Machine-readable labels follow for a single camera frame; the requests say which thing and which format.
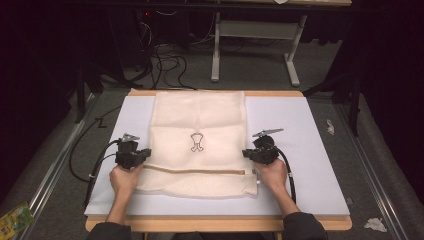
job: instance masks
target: metal stand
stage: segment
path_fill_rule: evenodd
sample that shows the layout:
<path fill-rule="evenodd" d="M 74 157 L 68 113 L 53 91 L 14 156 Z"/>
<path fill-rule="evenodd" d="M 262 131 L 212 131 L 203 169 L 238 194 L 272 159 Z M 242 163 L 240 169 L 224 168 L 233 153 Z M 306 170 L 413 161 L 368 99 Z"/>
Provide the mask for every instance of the metal stand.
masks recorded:
<path fill-rule="evenodd" d="M 270 23 L 252 21 L 221 20 L 221 14 L 216 13 L 215 18 L 215 48 L 212 59 L 212 82 L 219 81 L 219 39 L 221 36 L 267 38 L 267 39 L 290 39 L 292 47 L 290 53 L 284 54 L 284 61 L 289 72 L 291 84 L 294 87 L 300 85 L 296 69 L 293 64 L 294 54 L 299 45 L 303 28 L 305 27 L 306 15 L 302 15 L 298 23 Z"/>

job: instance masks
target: yellow object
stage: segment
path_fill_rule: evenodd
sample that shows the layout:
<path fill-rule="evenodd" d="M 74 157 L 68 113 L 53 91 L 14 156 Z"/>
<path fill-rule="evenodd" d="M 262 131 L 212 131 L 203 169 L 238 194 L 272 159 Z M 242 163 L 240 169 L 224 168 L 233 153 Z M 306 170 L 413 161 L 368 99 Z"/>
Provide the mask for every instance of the yellow object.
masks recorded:
<path fill-rule="evenodd" d="M 10 239 L 25 229 L 33 220 L 34 217 L 28 204 L 26 202 L 19 204 L 0 219 L 0 240 Z"/>

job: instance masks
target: wooden board edge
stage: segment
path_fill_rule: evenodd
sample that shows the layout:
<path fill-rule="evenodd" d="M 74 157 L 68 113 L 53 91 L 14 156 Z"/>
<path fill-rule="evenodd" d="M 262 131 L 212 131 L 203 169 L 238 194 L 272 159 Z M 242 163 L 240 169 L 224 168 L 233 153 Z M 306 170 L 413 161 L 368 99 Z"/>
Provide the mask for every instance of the wooden board edge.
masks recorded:
<path fill-rule="evenodd" d="M 157 90 L 131 90 L 128 93 L 128 96 L 154 96 L 156 93 L 161 92 Z M 211 91 L 211 92 L 235 92 L 230 90 L 199 90 L 199 91 Z M 246 96 L 267 96 L 267 97 L 303 97 L 302 92 L 300 91 L 244 91 Z"/>
<path fill-rule="evenodd" d="M 104 222 L 105 216 L 90 216 L 86 221 L 87 231 L 97 223 Z M 326 231 L 346 231 L 352 228 L 350 216 L 317 217 Z M 283 221 L 278 218 L 257 217 L 256 219 L 225 218 L 166 218 L 166 217 L 129 217 L 126 225 L 135 232 L 279 232 Z"/>

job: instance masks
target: metal rail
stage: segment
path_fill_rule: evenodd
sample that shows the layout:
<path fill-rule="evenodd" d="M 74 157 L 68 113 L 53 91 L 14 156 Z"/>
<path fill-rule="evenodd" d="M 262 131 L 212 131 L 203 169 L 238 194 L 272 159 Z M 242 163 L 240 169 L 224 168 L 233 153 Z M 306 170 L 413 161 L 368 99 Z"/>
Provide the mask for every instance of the metal rail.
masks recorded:
<path fill-rule="evenodd" d="M 40 186 L 38 187 L 37 192 L 35 193 L 34 197 L 32 198 L 29 208 L 31 209 L 31 212 L 34 215 L 34 221 L 29 225 L 24 231 L 21 233 L 15 235 L 12 240 L 27 240 L 31 239 L 30 235 L 32 233 L 32 230 L 34 229 L 35 225 L 37 224 L 38 218 L 40 217 L 50 195 L 53 192 L 53 189 L 59 180 L 59 177 L 66 166 L 67 160 L 69 158 L 69 152 L 75 143 L 76 138 L 78 137 L 79 133 L 83 129 L 85 123 L 86 123 L 86 117 L 93 109 L 93 106 L 97 102 L 98 98 L 94 96 L 94 94 L 90 94 L 90 96 L 87 99 L 87 112 L 84 118 L 74 126 L 71 135 L 69 136 L 68 140 L 62 147 L 62 150 L 60 151 L 58 157 L 56 160 L 52 163 L 49 170 L 47 171 L 46 175 L 44 176 L 43 181 L 41 182 Z"/>
<path fill-rule="evenodd" d="M 387 227 L 392 234 L 394 240 L 408 240 L 408 236 L 405 233 L 405 230 L 402 227 L 402 224 L 399 221 L 399 218 L 396 215 L 396 211 L 393 208 L 393 204 L 386 192 L 384 191 L 383 186 L 380 183 L 380 180 L 377 177 L 377 174 L 374 171 L 374 168 L 371 164 L 371 161 L 368 159 L 365 154 L 365 150 L 362 147 L 362 144 L 358 137 L 356 137 L 349 127 L 349 118 L 343 106 L 341 104 L 334 105 L 336 112 L 342 119 L 346 131 L 349 133 L 349 136 L 352 140 L 352 143 L 360 159 L 360 164 L 362 170 L 365 173 L 365 179 L 370 186 L 371 192 L 374 195 L 376 203 L 380 208 L 380 211 L 383 215 L 384 221 L 387 224 Z"/>

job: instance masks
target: sleeve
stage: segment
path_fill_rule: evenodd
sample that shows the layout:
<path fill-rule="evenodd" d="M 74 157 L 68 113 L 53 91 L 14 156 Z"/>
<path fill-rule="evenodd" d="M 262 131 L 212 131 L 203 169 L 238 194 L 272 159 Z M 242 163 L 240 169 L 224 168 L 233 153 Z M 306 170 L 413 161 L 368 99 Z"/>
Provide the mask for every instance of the sleeve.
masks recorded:
<path fill-rule="evenodd" d="M 284 219 L 284 240 L 326 240 L 327 233 L 314 215 L 296 212 Z"/>
<path fill-rule="evenodd" d="M 86 240 L 131 240 L 131 227 L 112 222 L 98 223 Z"/>

